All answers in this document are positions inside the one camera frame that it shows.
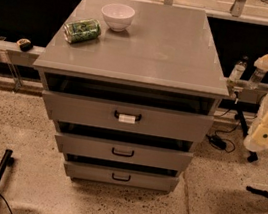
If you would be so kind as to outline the grey drawer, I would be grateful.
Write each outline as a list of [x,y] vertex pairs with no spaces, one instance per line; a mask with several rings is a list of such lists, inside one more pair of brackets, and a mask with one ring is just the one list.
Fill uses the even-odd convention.
[[[213,123],[212,116],[49,90],[43,92],[43,100],[49,118],[53,120],[198,143]],[[135,116],[136,123],[119,122],[120,114]]]
[[64,162],[66,175],[80,180],[93,180],[162,192],[172,192],[179,179],[176,177],[120,170],[75,162]]
[[65,154],[120,161],[182,171],[193,159],[193,153],[122,141],[109,141],[65,133],[55,136],[59,151]]

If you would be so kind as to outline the grey drawer cabinet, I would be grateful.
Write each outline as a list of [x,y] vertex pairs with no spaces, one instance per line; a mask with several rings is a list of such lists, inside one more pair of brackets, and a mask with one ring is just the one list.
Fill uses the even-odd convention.
[[[205,12],[133,0],[128,4],[136,14],[126,31],[103,27],[98,39],[79,44],[67,43],[60,32],[53,37],[34,64],[43,91],[214,117],[228,89]],[[56,134],[191,153],[201,142],[51,120]],[[65,162],[176,178],[183,172],[61,153]]]

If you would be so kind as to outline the grey top drawer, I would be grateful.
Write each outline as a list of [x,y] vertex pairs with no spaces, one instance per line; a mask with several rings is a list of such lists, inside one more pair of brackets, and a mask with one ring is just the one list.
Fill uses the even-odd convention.
[[[49,90],[43,92],[43,100],[49,118],[53,120],[198,143],[213,123],[212,116]],[[119,122],[120,114],[135,116],[136,123]]]

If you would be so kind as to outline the grey bottom drawer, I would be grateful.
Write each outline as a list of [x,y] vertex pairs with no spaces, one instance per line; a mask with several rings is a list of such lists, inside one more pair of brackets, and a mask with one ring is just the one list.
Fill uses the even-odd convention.
[[172,192],[179,179],[176,177],[120,170],[75,162],[64,162],[66,175],[80,180],[93,180],[162,192]]

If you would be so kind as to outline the right clear water bottle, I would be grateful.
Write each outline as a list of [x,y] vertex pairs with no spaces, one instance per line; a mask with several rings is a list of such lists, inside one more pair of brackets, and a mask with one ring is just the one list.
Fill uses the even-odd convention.
[[263,80],[266,72],[260,68],[256,68],[248,81],[249,89],[256,89],[259,83]]

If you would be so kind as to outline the clear water bottle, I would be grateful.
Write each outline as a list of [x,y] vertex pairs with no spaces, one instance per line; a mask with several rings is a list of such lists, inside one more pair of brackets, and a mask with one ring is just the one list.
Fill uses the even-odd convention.
[[259,83],[263,80],[266,72],[260,68],[256,68],[248,81],[249,89],[256,89]]
[[235,66],[232,69],[232,72],[230,73],[230,76],[228,77],[227,81],[230,85],[237,84],[238,80],[241,79],[242,74],[245,72],[245,69],[247,68],[247,62],[249,58],[247,56],[241,57],[240,60],[238,60],[235,63]]

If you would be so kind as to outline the left clear water bottle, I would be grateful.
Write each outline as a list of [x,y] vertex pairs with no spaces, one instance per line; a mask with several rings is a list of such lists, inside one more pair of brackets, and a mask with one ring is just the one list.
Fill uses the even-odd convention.
[[247,56],[241,57],[240,60],[238,60],[235,63],[235,66],[232,69],[232,72],[230,73],[230,76],[228,77],[227,81],[230,85],[237,84],[238,80],[241,79],[242,74],[245,72],[245,69],[247,68],[247,62],[249,58]]

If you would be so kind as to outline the black stand leg right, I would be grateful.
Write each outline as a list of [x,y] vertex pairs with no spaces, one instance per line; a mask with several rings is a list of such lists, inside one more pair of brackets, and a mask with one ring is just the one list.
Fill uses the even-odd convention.
[[[242,128],[243,137],[245,138],[247,137],[248,125],[246,123],[245,116],[243,114],[243,111],[239,103],[236,103],[235,109],[237,111],[235,119],[238,119],[240,121],[240,124],[241,124],[240,126]],[[247,160],[249,163],[256,162],[258,160],[258,156],[255,152],[249,151],[249,156],[247,157]]]

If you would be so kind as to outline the white ceramic bowl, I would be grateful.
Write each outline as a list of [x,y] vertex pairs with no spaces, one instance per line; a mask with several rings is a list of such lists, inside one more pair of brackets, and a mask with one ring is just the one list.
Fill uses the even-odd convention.
[[103,19],[112,31],[121,32],[129,27],[136,12],[126,4],[109,4],[102,7]]

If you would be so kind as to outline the green soda can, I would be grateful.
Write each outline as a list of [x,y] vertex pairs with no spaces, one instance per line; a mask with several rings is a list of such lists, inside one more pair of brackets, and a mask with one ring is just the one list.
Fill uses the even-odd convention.
[[64,24],[64,37],[68,43],[79,43],[94,40],[101,35],[101,27],[98,20],[84,19]]

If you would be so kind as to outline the small black yellow object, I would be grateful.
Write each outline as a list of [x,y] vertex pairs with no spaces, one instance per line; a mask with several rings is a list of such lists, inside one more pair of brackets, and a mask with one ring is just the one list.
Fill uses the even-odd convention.
[[27,38],[19,39],[17,45],[22,52],[28,52],[33,48],[33,44]]

